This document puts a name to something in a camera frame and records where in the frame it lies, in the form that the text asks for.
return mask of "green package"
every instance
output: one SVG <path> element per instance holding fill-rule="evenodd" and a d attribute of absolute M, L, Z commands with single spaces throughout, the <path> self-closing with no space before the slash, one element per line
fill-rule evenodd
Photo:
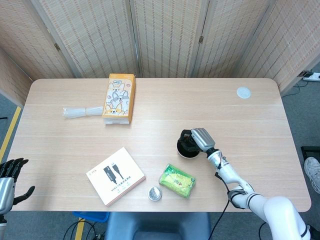
<path fill-rule="evenodd" d="M 159 184 L 176 192 L 184 198 L 188 198 L 191 189 L 196 184 L 196 179 L 179 168 L 168 164 L 159 179 Z"/>

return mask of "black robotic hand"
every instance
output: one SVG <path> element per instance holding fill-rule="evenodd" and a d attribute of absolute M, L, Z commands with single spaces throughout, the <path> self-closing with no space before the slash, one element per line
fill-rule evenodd
<path fill-rule="evenodd" d="M 35 190 L 35 186 L 21 196 L 15 197 L 16 182 L 20 170 L 29 160 L 18 158 L 0 164 L 0 216 L 10 212 L 13 205 L 26 200 Z"/>

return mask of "product box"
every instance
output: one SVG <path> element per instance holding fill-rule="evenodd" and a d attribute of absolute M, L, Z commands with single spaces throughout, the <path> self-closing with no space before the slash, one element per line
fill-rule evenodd
<path fill-rule="evenodd" d="M 146 179 L 124 147 L 88 171 L 86 175 L 107 206 Z"/>
<path fill-rule="evenodd" d="M 105 124 L 129 124 L 132 119 L 136 79 L 133 74 L 111 73 L 102 117 Z"/>

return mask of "sneaker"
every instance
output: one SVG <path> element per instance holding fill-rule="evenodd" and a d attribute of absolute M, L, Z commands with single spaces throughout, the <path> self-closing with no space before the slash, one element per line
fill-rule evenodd
<path fill-rule="evenodd" d="M 320 163 L 310 156 L 304 161 L 304 171 L 311 181 L 313 189 L 320 194 Z"/>

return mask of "tin lid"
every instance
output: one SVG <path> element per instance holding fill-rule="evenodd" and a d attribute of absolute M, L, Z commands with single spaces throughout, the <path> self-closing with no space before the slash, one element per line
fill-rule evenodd
<path fill-rule="evenodd" d="M 158 201 L 161 199 L 161 197 L 162 197 L 162 191 L 160 190 L 160 188 L 153 186 L 149 189 L 148 198 L 151 201 Z"/>

